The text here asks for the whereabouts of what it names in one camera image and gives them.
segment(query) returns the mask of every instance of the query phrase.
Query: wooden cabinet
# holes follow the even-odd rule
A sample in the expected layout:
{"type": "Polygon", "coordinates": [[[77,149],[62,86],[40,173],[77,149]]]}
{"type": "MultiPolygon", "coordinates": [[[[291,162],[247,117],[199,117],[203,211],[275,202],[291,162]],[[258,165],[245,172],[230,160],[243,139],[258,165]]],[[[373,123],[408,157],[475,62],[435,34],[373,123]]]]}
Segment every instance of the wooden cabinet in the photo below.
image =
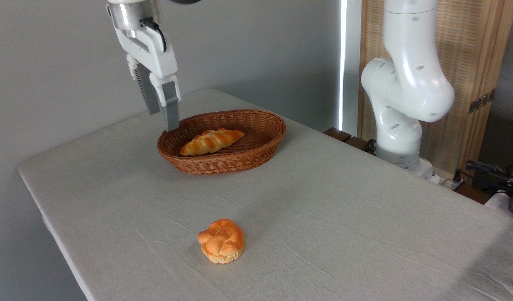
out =
{"type": "MultiPolygon", "coordinates": [[[[364,0],[361,72],[384,49],[384,0],[364,0]]],[[[455,103],[438,122],[422,122],[420,156],[453,173],[466,160],[477,160],[489,116],[501,59],[513,19],[513,0],[440,0],[437,53],[446,78],[455,89],[455,103]]],[[[375,139],[369,99],[360,88],[358,135],[375,139]]]]}

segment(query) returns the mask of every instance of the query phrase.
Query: bread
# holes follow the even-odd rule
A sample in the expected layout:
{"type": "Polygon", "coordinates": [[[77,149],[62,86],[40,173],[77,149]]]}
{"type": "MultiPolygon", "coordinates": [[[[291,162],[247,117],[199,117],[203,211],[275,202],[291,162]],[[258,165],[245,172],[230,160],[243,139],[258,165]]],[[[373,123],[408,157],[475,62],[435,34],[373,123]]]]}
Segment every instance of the bread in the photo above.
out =
{"type": "Polygon", "coordinates": [[[195,156],[215,153],[224,147],[231,146],[243,136],[245,136],[245,133],[242,131],[231,131],[224,128],[218,128],[217,131],[204,131],[202,135],[197,135],[186,143],[180,149],[180,154],[182,156],[195,156]]]}
{"type": "Polygon", "coordinates": [[[214,221],[197,234],[201,251],[213,263],[230,263],[244,251],[244,232],[230,219],[214,221]]]}

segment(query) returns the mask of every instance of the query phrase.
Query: wicker basket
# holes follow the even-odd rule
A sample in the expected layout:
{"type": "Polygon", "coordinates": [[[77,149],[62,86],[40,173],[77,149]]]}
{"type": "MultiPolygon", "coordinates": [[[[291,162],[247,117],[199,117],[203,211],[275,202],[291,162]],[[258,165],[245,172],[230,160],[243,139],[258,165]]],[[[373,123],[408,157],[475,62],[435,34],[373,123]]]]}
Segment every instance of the wicker basket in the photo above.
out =
{"type": "Polygon", "coordinates": [[[260,166],[275,154],[286,125],[277,115],[260,110],[234,110],[195,115],[182,120],[176,130],[163,132],[158,152],[178,170],[192,175],[235,173],[260,166]],[[241,130],[237,143],[213,154],[182,156],[180,149],[205,130],[241,130]]]}

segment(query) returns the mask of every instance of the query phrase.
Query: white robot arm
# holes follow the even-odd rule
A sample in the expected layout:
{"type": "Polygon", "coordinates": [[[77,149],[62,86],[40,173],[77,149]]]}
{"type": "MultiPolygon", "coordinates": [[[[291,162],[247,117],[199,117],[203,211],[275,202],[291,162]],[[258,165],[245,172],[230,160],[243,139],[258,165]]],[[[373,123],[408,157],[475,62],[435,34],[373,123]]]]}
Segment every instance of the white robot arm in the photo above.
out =
{"type": "Polygon", "coordinates": [[[438,0],[386,0],[383,40],[392,59],[373,59],[361,83],[373,107],[378,157],[437,181],[419,158],[422,127],[450,110],[454,91],[435,46],[438,0]]]}
{"type": "MultiPolygon", "coordinates": [[[[172,1],[191,4],[199,0],[172,1]]],[[[158,0],[108,0],[106,9],[149,113],[161,112],[167,131],[178,128],[178,67],[169,38],[158,26],[162,21],[158,0]]]]}

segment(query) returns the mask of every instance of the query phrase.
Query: round bread roll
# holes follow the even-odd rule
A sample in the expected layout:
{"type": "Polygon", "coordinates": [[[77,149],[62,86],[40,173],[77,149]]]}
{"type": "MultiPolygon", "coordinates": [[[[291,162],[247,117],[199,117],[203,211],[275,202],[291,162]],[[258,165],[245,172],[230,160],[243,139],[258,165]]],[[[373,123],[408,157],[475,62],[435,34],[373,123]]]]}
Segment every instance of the round bread roll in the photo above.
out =
{"type": "Polygon", "coordinates": [[[230,219],[214,221],[197,234],[201,251],[213,263],[229,263],[244,251],[244,232],[230,219]]]}

